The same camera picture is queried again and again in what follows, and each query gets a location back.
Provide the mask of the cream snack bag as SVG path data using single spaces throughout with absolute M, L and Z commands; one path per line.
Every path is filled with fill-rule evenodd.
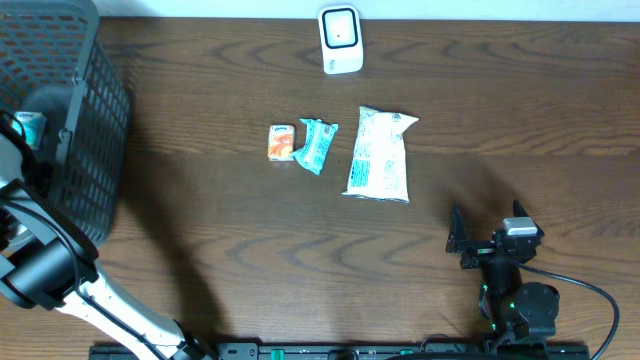
M 409 202 L 404 132 L 417 117 L 359 108 L 352 164 L 344 196 Z

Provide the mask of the orange tissue pack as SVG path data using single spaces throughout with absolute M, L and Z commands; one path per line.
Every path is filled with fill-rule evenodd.
M 290 124 L 274 124 L 269 127 L 267 157 L 272 162 L 292 161 L 296 129 Z

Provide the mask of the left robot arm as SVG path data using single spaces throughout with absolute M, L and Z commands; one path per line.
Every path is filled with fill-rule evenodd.
M 100 329 L 139 359 L 212 359 L 213 350 L 138 301 L 107 275 L 96 246 L 28 186 L 38 165 L 26 129 L 1 115 L 1 210 L 31 234 L 1 258 L 1 293 L 15 305 L 74 316 Z

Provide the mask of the green snack packet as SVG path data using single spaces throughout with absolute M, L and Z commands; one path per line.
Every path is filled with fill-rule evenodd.
M 320 175 L 339 125 L 311 118 L 303 118 L 301 122 L 306 126 L 305 144 L 291 157 L 304 169 Z

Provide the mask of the teal tissue pack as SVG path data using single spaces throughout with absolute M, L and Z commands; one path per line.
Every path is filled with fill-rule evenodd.
M 47 118 L 40 112 L 16 112 L 11 126 L 25 140 L 32 150 L 41 148 Z

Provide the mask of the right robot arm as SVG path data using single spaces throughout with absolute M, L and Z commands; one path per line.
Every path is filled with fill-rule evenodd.
M 472 240 L 459 207 L 451 212 L 446 251 L 461 256 L 460 267 L 482 273 L 479 305 L 493 334 L 485 349 L 497 354 L 507 348 L 538 344 L 556 333 L 559 293 L 553 286 L 522 280 L 521 269 L 537 255 L 544 231 L 513 202 L 513 215 L 488 240 Z

